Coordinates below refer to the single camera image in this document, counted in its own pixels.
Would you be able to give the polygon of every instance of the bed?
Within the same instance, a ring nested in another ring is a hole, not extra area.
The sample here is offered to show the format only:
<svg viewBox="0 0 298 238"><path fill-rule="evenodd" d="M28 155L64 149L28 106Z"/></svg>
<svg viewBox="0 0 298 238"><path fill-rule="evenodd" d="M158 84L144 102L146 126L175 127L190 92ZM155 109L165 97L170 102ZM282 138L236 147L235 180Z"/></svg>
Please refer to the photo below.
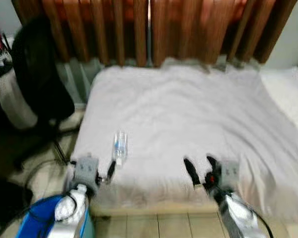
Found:
<svg viewBox="0 0 298 238"><path fill-rule="evenodd" d="M261 72L263 83L252 67L227 66L223 72L175 62L159 69L101 71L72 160L90 153L105 174L119 129L128 134L129 154L94 203L102 208L208 204L206 193L193 189L182 159L187 155L203 179L210 169L205 155L212 153L239 161L237 190L243 199L264 214L298 222L298 126L269 95L269 74Z"/></svg>

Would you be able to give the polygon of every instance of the white cloth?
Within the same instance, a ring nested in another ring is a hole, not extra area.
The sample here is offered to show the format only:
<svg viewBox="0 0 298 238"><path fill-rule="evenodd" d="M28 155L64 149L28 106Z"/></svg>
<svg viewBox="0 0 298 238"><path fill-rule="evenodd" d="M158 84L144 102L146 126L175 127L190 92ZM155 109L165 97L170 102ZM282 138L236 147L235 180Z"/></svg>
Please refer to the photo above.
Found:
<svg viewBox="0 0 298 238"><path fill-rule="evenodd" d="M13 69L0 79L0 105L17 129L34 127L38 120L21 93Z"/></svg>
<svg viewBox="0 0 298 238"><path fill-rule="evenodd" d="M270 97L298 128L298 67L260 72Z"/></svg>
<svg viewBox="0 0 298 238"><path fill-rule="evenodd" d="M298 131L256 71L107 68L94 80L72 159L91 153L106 174L119 129L128 134L128 159L100 188L99 206L206 203L205 192L193 190L183 156L203 181L211 168L205 154L212 153L239 161L238 192L245 201L298 222Z"/></svg>

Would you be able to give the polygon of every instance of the chair backrest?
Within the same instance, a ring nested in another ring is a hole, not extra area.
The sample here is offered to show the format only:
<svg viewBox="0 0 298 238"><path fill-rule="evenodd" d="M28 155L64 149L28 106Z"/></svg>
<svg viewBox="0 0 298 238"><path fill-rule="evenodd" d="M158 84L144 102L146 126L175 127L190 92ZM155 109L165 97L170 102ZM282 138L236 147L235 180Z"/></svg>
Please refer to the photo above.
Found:
<svg viewBox="0 0 298 238"><path fill-rule="evenodd" d="M39 119L62 120L74 112L74 103L56 70L47 18L35 18L21 28L11 56L22 95Z"/></svg>

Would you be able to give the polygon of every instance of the blue container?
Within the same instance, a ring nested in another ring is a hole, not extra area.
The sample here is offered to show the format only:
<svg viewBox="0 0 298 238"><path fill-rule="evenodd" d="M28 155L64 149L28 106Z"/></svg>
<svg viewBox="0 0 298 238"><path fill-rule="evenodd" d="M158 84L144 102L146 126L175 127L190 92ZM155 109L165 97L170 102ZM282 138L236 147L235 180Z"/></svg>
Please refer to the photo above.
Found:
<svg viewBox="0 0 298 238"><path fill-rule="evenodd" d="M55 222L55 207L62 198L62 195L56 195L34 203L30 212L26 214L16 238L46 238ZM88 211L80 230L80 237L95 237L94 225Z"/></svg>

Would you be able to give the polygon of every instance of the black cable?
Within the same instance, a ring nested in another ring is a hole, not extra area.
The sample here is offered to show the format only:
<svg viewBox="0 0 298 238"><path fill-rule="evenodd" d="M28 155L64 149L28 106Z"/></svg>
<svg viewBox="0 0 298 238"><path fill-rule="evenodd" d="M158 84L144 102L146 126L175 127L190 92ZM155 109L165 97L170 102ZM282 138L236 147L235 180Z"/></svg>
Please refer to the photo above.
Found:
<svg viewBox="0 0 298 238"><path fill-rule="evenodd" d="M65 154L63 153L62 148L56 139L53 140L53 144L61 160L67 164L69 161L66 160Z"/></svg>
<svg viewBox="0 0 298 238"><path fill-rule="evenodd" d="M28 177L26 178L25 180L25 183L24 183L24 186L23 186L23 193L22 193L22 200L23 200L23 206L24 207L27 207L29 206L29 204L27 203L26 201L26 198L25 198L25 191L26 189L29 189L28 188L28 185L31 181L31 179L33 178L33 176L42 168L44 167L45 165L49 164L49 163L55 163L57 160L56 159L52 159L52 160L46 160L46 161L43 161L41 163L39 163L28 175Z"/></svg>
<svg viewBox="0 0 298 238"><path fill-rule="evenodd" d="M30 206L27 206L26 208L24 208L21 212L19 212L18 214L16 214L14 216L14 218L12 218L1 230L0 230L0 236L4 233L4 231L9 227L11 226L11 224L13 222L15 222L15 220L23 217L30 209L40 205L41 203L44 203L46 202L48 199L51 199L53 197L56 197L56 196L60 196L60 195L53 195L53 196L50 196L50 197L47 197L47 198L42 198L40 201L36 202L35 204L33 205L30 205Z"/></svg>
<svg viewBox="0 0 298 238"><path fill-rule="evenodd" d="M69 197L69 198L73 201L73 203L74 203L74 210L73 210L73 212L72 212L70 215L68 215L67 217L62 218L62 219L60 219L60 220L57 220L58 222L62 222L62 221L64 221L64 220L70 218L71 216L73 216L74 213L76 212L76 209L77 209L77 202L76 202L75 198L71 195L70 192L66 192L65 194L63 194L63 197L62 197L62 198L64 198L64 197ZM29 210L29 214L30 214L35 220L37 220L38 222L41 222L41 223L48 223L48 222L50 221L50 218L46 220L46 219L44 219L44 218L41 218L41 217L37 216L33 211L31 211L31 209Z"/></svg>
<svg viewBox="0 0 298 238"><path fill-rule="evenodd" d="M3 38L4 38L4 41L5 41L5 46L6 46L6 49L7 49L7 51L9 52L9 54L11 54L11 48L10 48L10 45L9 45L9 42L8 42L8 40L7 40L7 38L6 38L6 35L5 35L5 33L2 33L2 36L3 36Z"/></svg>
<svg viewBox="0 0 298 238"><path fill-rule="evenodd" d="M244 203L244 202L242 202L242 201L239 201L239 200L237 200L237 199L234 199L234 198L232 198L232 199L233 199L233 201L239 203L240 205L243 205L244 207L246 207L247 209L249 209L250 211L252 211L253 213L255 213L256 216L257 216L257 217L262 221L262 223L265 225L265 227L266 227L266 229L267 229L267 231L268 231L269 237L270 237L270 238L274 238L273 233L272 233L272 231L270 230L269 225L266 223L266 221L264 220L264 218L262 218L261 215L259 215L259 214L258 214L258 213L257 213L251 206L249 206L248 204L246 204L246 203Z"/></svg>

